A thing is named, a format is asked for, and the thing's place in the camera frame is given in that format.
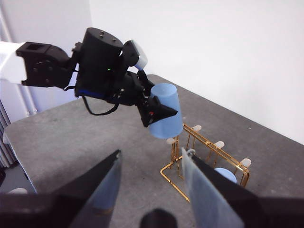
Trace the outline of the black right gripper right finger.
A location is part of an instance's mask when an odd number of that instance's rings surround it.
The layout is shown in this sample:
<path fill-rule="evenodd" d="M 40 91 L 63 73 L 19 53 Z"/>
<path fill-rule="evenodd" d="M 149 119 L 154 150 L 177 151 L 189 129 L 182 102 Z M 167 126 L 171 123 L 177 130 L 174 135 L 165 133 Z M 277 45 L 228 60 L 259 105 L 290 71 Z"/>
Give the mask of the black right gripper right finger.
<path fill-rule="evenodd" d="M 181 149 L 182 170 L 198 228 L 302 228 L 304 200 L 259 197 Z"/>

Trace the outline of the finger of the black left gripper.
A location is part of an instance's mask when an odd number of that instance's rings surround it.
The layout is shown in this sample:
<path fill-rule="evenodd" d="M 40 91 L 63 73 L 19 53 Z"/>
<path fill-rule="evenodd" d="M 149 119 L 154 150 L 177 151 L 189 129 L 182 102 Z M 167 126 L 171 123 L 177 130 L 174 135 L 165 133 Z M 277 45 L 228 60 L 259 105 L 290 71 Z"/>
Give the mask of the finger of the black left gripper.
<path fill-rule="evenodd" d="M 155 84 L 148 79 L 144 70 L 139 70 L 139 80 L 141 85 L 144 87 L 145 96 L 150 96 L 151 89 L 154 87 Z"/>
<path fill-rule="evenodd" d="M 174 108 L 163 105 L 158 96 L 140 98 L 140 116 L 144 127 L 177 113 Z"/>

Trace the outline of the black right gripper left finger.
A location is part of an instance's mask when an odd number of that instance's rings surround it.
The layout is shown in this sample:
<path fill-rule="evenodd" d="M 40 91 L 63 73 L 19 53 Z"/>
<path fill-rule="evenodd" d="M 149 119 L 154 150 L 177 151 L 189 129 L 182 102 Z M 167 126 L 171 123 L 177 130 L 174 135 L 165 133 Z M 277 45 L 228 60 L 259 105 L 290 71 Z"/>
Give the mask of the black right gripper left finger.
<path fill-rule="evenodd" d="M 49 194 L 0 196 L 2 228 L 107 228 L 116 204 L 122 152 Z"/>

